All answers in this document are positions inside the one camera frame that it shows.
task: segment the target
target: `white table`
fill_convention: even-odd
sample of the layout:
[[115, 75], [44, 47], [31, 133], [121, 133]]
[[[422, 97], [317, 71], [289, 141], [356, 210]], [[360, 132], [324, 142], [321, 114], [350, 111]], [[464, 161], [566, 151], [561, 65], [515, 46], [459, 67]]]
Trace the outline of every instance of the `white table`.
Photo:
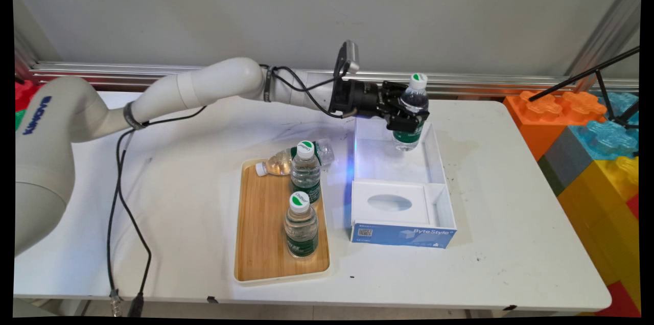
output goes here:
[[[137, 93], [104, 92], [110, 108]], [[198, 117], [135, 133], [126, 199], [153, 258], [147, 301], [596, 311], [611, 297], [499, 102], [431, 101], [456, 232], [447, 249], [351, 243], [353, 119], [233, 97]], [[186, 115], [191, 111], [175, 114]], [[114, 134], [75, 144], [75, 191], [58, 227], [14, 260], [14, 296], [107, 299]], [[233, 275], [241, 164], [330, 137], [322, 174], [329, 276], [241, 286]], [[112, 234], [121, 295], [138, 291], [146, 253], [119, 204]]]

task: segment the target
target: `tissue box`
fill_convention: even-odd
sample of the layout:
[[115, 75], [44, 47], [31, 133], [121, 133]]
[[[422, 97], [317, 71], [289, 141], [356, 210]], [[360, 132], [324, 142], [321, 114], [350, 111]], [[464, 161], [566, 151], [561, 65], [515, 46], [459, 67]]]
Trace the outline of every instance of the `tissue box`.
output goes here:
[[456, 232], [436, 132], [395, 149], [384, 120], [357, 118], [352, 242], [446, 248]]

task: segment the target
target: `wooden tray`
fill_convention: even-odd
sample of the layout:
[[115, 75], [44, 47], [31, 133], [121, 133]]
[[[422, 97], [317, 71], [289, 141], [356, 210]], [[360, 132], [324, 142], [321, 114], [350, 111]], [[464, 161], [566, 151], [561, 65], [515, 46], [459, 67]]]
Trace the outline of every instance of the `wooden tray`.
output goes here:
[[288, 253], [284, 219], [292, 193], [290, 176], [259, 177], [248, 160], [241, 168], [241, 197], [234, 276], [242, 283], [287, 281], [323, 274], [330, 266], [322, 192], [313, 207], [318, 214], [318, 249], [304, 259]]

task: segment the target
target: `white robotic arm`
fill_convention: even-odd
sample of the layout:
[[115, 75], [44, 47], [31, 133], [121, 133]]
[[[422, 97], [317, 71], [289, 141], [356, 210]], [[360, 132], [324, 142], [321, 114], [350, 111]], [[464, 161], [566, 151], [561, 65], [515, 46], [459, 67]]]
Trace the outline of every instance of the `white robotic arm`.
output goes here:
[[[301, 84], [290, 73], [286, 78], [272, 76], [272, 69], [265, 71], [252, 59], [232, 58], [199, 71], [161, 78], [126, 108], [114, 110], [108, 110], [82, 78], [51, 81], [37, 92], [16, 131], [14, 255], [39, 242], [61, 220], [75, 184], [71, 143], [129, 127], [138, 129], [153, 118], [234, 95], [322, 110], [337, 118], [378, 116], [391, 131], [414, 132], [429, 116], [425, 110], [412, 113], [399, 102], [407, 85], [384, 81], [379, 87], [367, 81], [343, 80], [347, 72], [358, 68], [357, 44], [350, 40], [339, 50], [333, 78], [322, 83], [324, 79], [304, 78]], [[306, 89], [313, 86], [310, 95]]]
[[[166, 76], [131, 104], [131, 115], [144, 123], [234, 95], [263, 100], [264, 73], [252, 59], [233, 58], [199, 71]], [[321, 103], [329, 104], [331, 84], [312, 92]], [[281, 81], [271, 83], [269, 98], [316, 108], [305, 93], [292, 91]], [[61, 220], [75, 183], [71, 143], [131, 126], [124, 109], [108, 110], [82, 78], [57, 78], [39, 90], [16, 132], [15, 256], [43, 239]]]

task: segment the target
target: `water bottle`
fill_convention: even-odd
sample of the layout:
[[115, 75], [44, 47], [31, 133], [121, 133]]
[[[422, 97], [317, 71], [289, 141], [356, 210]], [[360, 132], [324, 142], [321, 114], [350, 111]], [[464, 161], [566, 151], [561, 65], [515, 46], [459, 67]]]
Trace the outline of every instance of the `water bottle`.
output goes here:
[[[411, 76], [411, 81], [409, 82], [409, 87], [404, 90], [404, 94], [400, 97], [400, 102], [404, 105], [408, 111], [411, 113], [418, 113], [421, 110], [427, 110], [429, 106], [429, 98], [427, 96], [427, 76], [425, 74], [413, 74]], [[395, 143], [395, 148], [397, 150], [402, 150], [403, 152], [409, 152], [418, 145], [418, 140], [420, 139], [420, 133], [423, 131], [423, 124], [425, 123], [422, 120], [418, 124], [415, 132], [399, 132], [393, 131], [393, 141]]]
[[[313, 144], [315, 145], [314, 153], [320, 165], [329, 165], [334, 162], [334, 150], [332, 150], [332, 142], [329, 138], [321, 138]], [[297, 146], [282, 150], [271, 156], [270, 159], [258, 162], [254, 166], [256, 173], [259, 177], [266, 174], [287, 176], [290, 174], [290, 165], [295, 155], [297, 155]]]
[[298, 191], [290, 195], [284, 230], [291, 256], [306, 258], [318, 248], [318, 216], [306, 193]]
[[320, 197], [320, 163], [315, 155], [311, 141], [297, 144], [297, 155], [290, 167], [290, 180], [293, 192], [302, 191], [309, 195], [309, 202], [318, 201]]

